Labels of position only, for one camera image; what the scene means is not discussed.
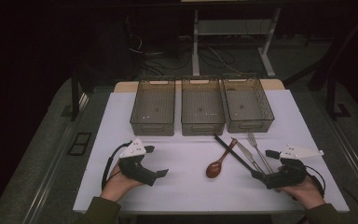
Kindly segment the person's right hand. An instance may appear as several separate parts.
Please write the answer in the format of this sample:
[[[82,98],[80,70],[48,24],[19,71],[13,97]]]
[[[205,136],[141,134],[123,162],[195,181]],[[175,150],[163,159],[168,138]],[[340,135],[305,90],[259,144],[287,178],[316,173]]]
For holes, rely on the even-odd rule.
[[[308,176],[302,183],[295,186],[282,187],[280,190],[295,197],[307,210],[325,204],[325,200],[316,184]]]

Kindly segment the black stand with foot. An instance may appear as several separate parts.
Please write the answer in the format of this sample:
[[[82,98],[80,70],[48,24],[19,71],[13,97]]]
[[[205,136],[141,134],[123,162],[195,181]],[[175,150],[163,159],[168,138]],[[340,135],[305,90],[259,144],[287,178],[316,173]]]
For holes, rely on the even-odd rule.
[[[336,88],[337,82],[329,77],[327,79],[326,111],[332,120],[347,118],[351,115],[344,104],[336,102]]]

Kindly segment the brown wooden spoon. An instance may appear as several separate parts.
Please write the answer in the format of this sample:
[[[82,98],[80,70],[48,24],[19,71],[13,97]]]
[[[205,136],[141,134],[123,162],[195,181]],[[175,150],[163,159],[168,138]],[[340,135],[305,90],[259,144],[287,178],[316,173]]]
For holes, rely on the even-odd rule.
[[[208,178],[216,178],[219,176],[222,170],[222,163],[224,158],[229,153],[228,150],[224,152],[224,154],[217,160],[212,163],[210,163],[205,171],[205,174]]]

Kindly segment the clear grey plastic bin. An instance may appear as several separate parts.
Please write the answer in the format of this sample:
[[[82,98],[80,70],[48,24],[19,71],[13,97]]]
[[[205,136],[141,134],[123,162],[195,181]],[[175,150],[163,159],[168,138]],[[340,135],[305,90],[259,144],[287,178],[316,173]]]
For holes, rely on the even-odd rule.
[[[221,135],[226,119],[218,77],[183,77],[182,135]]]
[[[256,77],[223,76],[229,133],[266,133],[274,114]]]
[[[173,136],[175,80],[146,78],[138,83],[130,124],[138,136]]]

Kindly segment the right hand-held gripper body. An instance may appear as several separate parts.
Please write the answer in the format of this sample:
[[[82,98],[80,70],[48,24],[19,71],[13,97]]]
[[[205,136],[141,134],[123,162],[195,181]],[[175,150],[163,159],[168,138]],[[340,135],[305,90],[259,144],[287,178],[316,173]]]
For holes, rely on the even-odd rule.
[[[324,153],[321,150],[288,144],[282,151],[278,152],[280,158],[275,160],[279,160],[282,166],[277,173],[264,177],[268,189],[298,185],[304,181],[307,175],[316,182],[318,189],[324,189],[324,182],[320,182],[314,175],[310,175],[307,166],[302,161],[302,159],[322,156]]]

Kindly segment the metal fork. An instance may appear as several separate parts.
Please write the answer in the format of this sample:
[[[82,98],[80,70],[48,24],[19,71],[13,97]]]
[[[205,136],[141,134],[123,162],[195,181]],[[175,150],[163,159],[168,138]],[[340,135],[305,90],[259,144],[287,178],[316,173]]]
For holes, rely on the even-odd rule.
[[[258,156],[260,157],[260,159],[262,160],[262,162],[264,163],[265,167],[268,170],[269,174],[273,173],[272,168],[270,167],[269,163],[267,162],[265,156],[261,153],[261,151],[258,148],[258,144],[255,140],[255,136],[253,133],[247,133],[248,137],[248,142],[249,144],[256,150]],[[260,173],[264,173],[264,171],[261,169],[261,167],[256,163],[256,161],[252,161],[252,164],[254,165],[255,169],[260,172]]]

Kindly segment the person's left hand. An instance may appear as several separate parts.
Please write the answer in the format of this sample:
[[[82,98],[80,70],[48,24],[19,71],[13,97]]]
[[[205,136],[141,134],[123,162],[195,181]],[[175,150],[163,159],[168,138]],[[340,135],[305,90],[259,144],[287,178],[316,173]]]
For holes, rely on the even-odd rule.
[[[124,176],[120,168],[116,165],[109,179],[107,180],[101,198],[117,203],[120,201],[131,189],[142,186],[142,183]]]

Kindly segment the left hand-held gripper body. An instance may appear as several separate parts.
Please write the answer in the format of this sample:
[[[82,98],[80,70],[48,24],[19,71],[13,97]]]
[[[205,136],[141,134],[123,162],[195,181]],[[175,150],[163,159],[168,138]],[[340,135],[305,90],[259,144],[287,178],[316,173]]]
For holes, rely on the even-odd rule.
[[[157,179],[157,173],[144,168],[142,165],[142,160],[147,154],[145,147],[141,139],[136,138],[120,153],[118,165],[124,176],[153,186]]]

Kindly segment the white metal stand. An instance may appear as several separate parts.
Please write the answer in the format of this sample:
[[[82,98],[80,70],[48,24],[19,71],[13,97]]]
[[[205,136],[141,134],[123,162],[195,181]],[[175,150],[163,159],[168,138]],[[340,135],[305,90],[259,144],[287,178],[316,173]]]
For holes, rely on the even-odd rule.
[[[263,35],[265,43],[258,48],[258,54],[268,77],[276,77],[269,60],[268,51],[281,14],[277,7],[270,19],[239,19],[239,20],[201,20],[197,10],[194,11],[192,72],[200,75],[199,40],[207,35]]]

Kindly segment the black upright stand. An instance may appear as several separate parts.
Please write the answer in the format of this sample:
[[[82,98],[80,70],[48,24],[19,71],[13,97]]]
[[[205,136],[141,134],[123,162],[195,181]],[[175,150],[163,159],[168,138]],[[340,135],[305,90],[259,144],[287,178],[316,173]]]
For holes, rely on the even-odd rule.
[[[75,68],[71,73],[72,117],[75,120],[80,111],[80,92],[93,92],[95,81],[84,69]]]

